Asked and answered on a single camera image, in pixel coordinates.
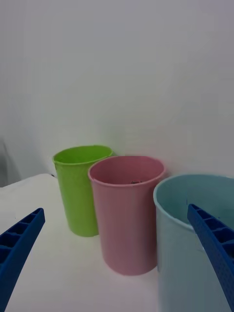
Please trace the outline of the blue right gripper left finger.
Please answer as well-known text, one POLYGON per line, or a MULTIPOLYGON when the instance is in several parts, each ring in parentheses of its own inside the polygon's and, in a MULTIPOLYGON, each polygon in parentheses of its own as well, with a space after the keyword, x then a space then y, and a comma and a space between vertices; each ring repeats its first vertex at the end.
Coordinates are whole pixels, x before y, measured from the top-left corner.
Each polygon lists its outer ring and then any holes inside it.
POLYGON ((38 208, 0 235, 0 311, 5 311, 25 261, 45 223, 38 208))

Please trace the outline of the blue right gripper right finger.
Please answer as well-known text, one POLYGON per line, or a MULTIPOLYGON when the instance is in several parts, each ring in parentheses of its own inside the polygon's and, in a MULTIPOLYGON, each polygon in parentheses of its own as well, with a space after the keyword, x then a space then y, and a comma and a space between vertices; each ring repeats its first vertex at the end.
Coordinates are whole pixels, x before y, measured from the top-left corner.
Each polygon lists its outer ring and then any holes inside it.
POLYGON ((216 273, 231 311, 234 310, 234 231, 198 206, 188 206, 187 219, 216 273))

